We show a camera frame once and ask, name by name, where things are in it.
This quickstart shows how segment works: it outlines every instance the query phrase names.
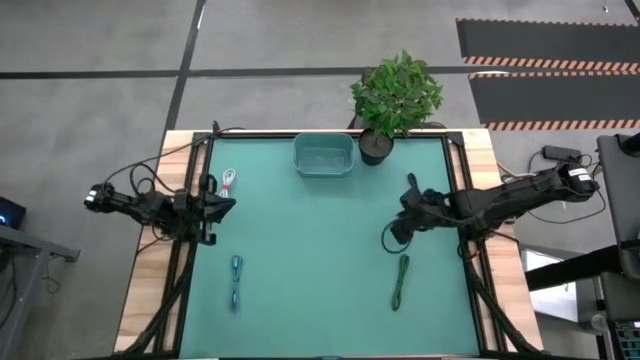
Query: black plant pot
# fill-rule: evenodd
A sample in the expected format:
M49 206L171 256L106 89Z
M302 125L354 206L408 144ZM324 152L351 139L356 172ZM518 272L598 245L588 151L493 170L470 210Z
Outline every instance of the black plant pot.
M376 135L373 129L365 129L358 137L358 148L362 162L367 165L379 165L393 150L393 138Z

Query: teal plastic bin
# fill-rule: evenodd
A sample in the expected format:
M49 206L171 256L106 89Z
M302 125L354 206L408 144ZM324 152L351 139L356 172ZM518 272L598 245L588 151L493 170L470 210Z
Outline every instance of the teal plastic bin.
M353 162L349 135L302 133L293 139L293 166L302 176L343 177Z

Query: green tabletop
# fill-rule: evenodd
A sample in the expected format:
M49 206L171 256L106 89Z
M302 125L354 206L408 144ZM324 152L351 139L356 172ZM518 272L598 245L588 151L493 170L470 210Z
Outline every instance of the green tabletop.
M198 246L180 356L477 355L457 231L416 233L397 312L399 255L380 245L409 172L421 189L451 191L443 140L397 139L375 167L356 147L353 171L329 179L301 177L292 143L215 140L211 171L237 171L237 204L214 227L218 244ZM235 313L233 255L244 259Z

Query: green leaves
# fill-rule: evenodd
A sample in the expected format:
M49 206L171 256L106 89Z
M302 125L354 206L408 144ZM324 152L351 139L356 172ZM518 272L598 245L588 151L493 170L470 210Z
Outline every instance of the green leaves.
M426 62L402 50L393 60L383 59L377 68L366 69L351 85L356 114L377 134L390 137L420 127L442 105L442 86L426 68Z

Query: gray floor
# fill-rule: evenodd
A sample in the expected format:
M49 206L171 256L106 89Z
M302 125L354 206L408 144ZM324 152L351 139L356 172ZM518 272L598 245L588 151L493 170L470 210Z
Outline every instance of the gray floor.
M177 69L194 5L5 0L0 71ZM365 66L402 48L432 65L463 65L456 17L634 23L621 0L209 0L192 68ZM436 78L445 102L433 120L478 127L466 76ZM343 128L352 117L353 81L191 79L176 127L210 128L216 119L254 129ZM91 214L82 199L118 167L157 154L173 88L173 79L0 80L0 194L29 208L25 231L82 249L73 266L52 263L62 290L50 296L43 284L16 358L111 352L140 227L123 216ZM524 171L542 145L593 154L598 135L616 132L505 132L492 139L499 160ZM125 186L123 180L116 183ZM598 206L594 198L548 210L564 219ZM523 243L577 252L613 243L608 212L565 226L525 216L516 230ZM548 350L596 356L592 336L546 319L540 325Z

